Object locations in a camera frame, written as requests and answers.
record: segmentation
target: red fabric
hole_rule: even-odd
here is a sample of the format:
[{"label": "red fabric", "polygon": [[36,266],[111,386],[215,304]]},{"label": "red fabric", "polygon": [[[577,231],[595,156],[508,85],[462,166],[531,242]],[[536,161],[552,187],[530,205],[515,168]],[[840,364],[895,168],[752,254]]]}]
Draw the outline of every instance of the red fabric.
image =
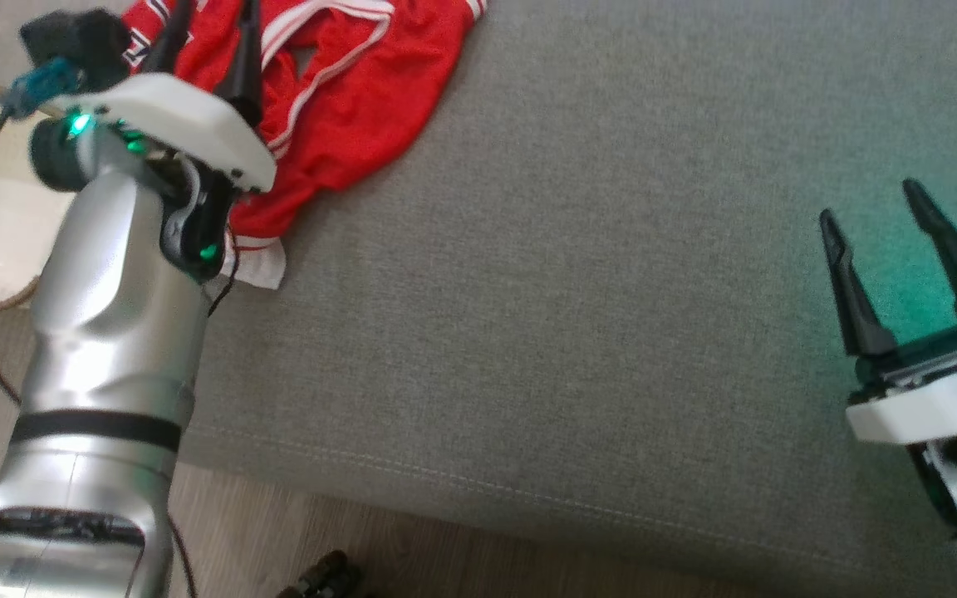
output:
[{"label": "red fabric", "polygon": [[[125,57],[133,66],[145,56],[144,46],[160,33],[162,18],[175,1],[139,0],[125,13],[133,34],[132,48]],[[389,3],[394,11],[385,35],[364,50],[356,63],[317,87],[305,102],[289,135],[289,151],[278,160],[271,192],[236,205],[231,217],[236,234],[277,238],[290,226],[297,208],[319,189],[345,189],[398,158],[428,121],[475,15],[467,0]],[[280,26],[288,20],[283,12],[303,4],[299,0],[262,0],[263,26]],[[206,91],[223,79],[237,44],[235,22],[241,7],[242,0],[208,0],[194,13],[193,39],[179,56],[176,76]],[[266,143],[288,132],[293,102],[312,78],[367,42],[377,24],[326,7],[299,30],[288,32],[286,44],[274,52],[263,71],[261,134]],[[292,53],[301,48],[316,50],[298,76]],[[277,144],[271,149],[285,147]]]}]

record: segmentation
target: stitching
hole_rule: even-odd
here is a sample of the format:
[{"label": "stitching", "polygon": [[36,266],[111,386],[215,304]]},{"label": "stitching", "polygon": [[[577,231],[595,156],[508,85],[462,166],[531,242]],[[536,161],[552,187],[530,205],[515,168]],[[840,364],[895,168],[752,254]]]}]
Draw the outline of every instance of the stitching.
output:
[{"label": "stitching", "polygon": [[[814,561],[824,561],[824,563],[835,565],[841,569],[851,569],[851,571],[876,571],[865,565],[858,563],[853,563],[853,561],[843,561],[840,559],[835,559],[832,556],[824,556],[823,554],[817,554],[814,552],[808,552],[805,550],[798,550],[794,548],[787,548],[783,546],[772,546],[766,544],[766,542],[748,540],[748,538],[742,537],[733,537],[733,535],[723,534],[718,532],[713,532],[710,530],[699,529],[699,527],[692,527],[686,525],[686,523],[679,522],[668,522],[665,519],[656,519],[646,515],[639,515],[635,513],[627,513],[624,511],[617,511],[615,508],[607,507],[596,507],[592,504],[587,504],[584,502],[578,502],[574,500],[566,500],[562,498],[556,498],[552,496],[542,495],[541,493],[532,493],[528,491],[521,491],[517,488],[509,488],[501,484],[496,484],[493,482],[485,482],[482,480],[475,480],[472,478],[467,478],[464,476],[459,476],[456,473],[447,473],[440,472],[436,469],[428,469],[426,467],[421,467],[418,465],[410,465],[407,463],[402,463],[400,461],[392,461],[388,458],[379,458],[375,455],[369,454],[359,454],[354,452],[348,452],[338,449],[331,449],[327,447],[320,447],[315,445],[305,445],[303,443],[293,443],[288,442],[287,440],[278,440],[270,439],[267,436],[262,436],[258,434],[252,434],[248,432],[239,432],[237,430],[228,430],[226,428],[217,428],[213,425],[202,425],[202,424],[193,424],[190,425],[191,430],[198,431],[201,433],[201,430],[208,430],[209,432],[226,434],[228,436],[240,436],[244,439],[254,439],[258,442],[265,444],[270,444],[277,446],[278,450],[283,452],[293,452],[296,454],[307,455],[311,458],[319,458],[322,461],[329,461],[332,463],[343,463],[350,465],[358,465],[362,467],[368,467],[371,469],[380,470],[380,472],[398,474],[398,476],[406,476],[419,480],[425,481],[436,481],[444,485],[451,486],[452,488],[463,489],[466,492],[476,492],[483,493],[483,495],[491,496],[498,499],[515,499],[521,502],[534,504],[537,507],[548,507],[550,503],[555,508],[558,508],[559,511],[564,511],[566,513],[581,515],[582,517],[588,517],[591,519],[600,520],[600,522],[611,522],[616,523],[616,525],[626,525],[628,527],[637,527],[637,529],[656,531],[657,527],[669,527],[670,529],[676,529],[681,531],[688,531],[694,534],[701,535],[702,537],[708,538],[708,541],[713,542],[714,544],[737,544],[744,546],[752,546],[757,548],[763,548],[770,552],[781,552],[786,554],[793,554],[793,556],[802,556],[806,559]],[[888,575],[889,571],[881,571],[882,575]],[[893,574],[897,578],[911,578],[912,576],[899,574]]]}]

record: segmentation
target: wooden floor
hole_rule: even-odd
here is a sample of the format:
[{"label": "wooden floor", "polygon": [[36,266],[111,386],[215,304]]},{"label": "wooden floor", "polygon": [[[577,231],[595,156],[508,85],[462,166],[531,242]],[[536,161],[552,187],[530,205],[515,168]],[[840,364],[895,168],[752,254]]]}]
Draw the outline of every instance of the wooden floor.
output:
[{"label": "wooden floor", "polygon": [[[0,346],[19,380],[29,347]],[[0,395],[0,462],[15,409]],[[307,495],[181,465],[171,510],[202,598],[274,598],[331,549],[346,550],[377,598],[757,598],[726,584],[595,554]],[[175,562],[172,597],[184,598]],[[357,598],[367,598],[361,594]]]}]

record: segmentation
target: gray sofa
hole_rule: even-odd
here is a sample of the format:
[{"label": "gray sofa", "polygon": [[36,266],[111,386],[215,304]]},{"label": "gray sofa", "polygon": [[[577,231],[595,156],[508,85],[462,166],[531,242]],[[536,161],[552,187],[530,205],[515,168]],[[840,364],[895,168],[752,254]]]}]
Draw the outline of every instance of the gray sofa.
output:
[{"label": "gray sofa", "polygon": [[[43,8],[0,2],[0,83]],[[907,455],[844,423],[817,235],[834,208],[901,338],[950,323],[905,175],[957,221],[957,2],[498,1],[415,147],[221,307],[183,458],[786,595],[952,596]]]}]

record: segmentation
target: cable connector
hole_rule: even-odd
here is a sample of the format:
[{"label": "cable connector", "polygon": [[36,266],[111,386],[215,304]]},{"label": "cable connector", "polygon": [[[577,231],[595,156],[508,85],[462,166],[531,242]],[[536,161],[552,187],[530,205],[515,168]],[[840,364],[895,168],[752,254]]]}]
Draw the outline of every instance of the cable connector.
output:
[{"label": "cable connector", "polygon": [[68,94],[76,94],[84,82],[84,71],[63,57],[19,76],[0,96],[0,106],[11,118],[22,119],[35,114],[39,106]]}]

